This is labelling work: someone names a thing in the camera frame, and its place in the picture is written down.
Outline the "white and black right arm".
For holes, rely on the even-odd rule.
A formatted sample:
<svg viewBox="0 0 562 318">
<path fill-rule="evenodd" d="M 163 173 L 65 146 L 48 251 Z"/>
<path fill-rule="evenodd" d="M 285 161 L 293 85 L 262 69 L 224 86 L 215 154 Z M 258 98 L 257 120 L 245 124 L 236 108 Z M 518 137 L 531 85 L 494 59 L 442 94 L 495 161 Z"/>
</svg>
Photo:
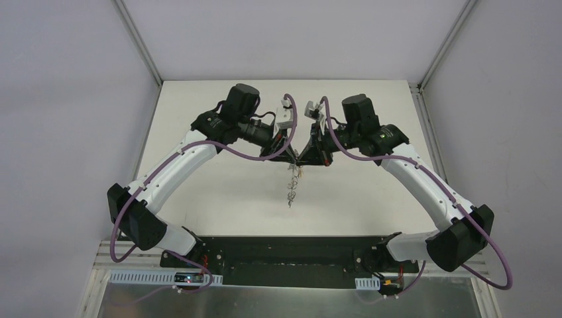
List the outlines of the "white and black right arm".
<svg viewBox="0 0 562 318">
<path fill-rule="evenodd" d="M 430 260 L 452 272 L 488 244 L 494 213 L 487 205 L 476 207 L 455 193 L 429 169 L 408 137 L 395 125 L 382 125 L 370 98 L 364 94 L 342 101 L 345 123 L 329 130 L 327 98 L 309 101 L 304 115 L 315 120 L 311 137 L 299 161 L 307 165 L 332 163 L 334 152 L 358 149 L 394 176 L 421 204 L 433 221 L 433 232 L 394 233 L 378 246 L 376 263 L 391 272 L 405 260 Z"/>
</svg>

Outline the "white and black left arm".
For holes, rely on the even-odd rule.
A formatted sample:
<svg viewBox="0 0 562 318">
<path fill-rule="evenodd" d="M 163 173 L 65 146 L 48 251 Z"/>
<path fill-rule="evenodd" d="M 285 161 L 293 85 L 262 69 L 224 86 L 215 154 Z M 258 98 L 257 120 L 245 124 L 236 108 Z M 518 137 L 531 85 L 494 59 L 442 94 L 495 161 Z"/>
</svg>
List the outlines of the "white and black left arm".
<svg viewBox="0 0 562 318">
<path fill-rule="evenodd" d="M 109 253 L 117 257 L 117 233 L 122 232 L 134 248 L 160 248 L 175 253 L 186 268 L 196 267 L 202 250 L 196 236 L 187 229 L 158 217 L 166 200 L 186 179 L 221 151 L 251 161 L 273 160 L 290 147 L 298 123 L 297 105 L 285 94 L 274 122 L 266 125 L 254 120 L 260 93 L 252 86 L 234 85 L 226 99 L 200 114 L 183 139 L 145 176 L 127 186 L 114 184 L 107 191 L 113 229 Z"/>
</svg>

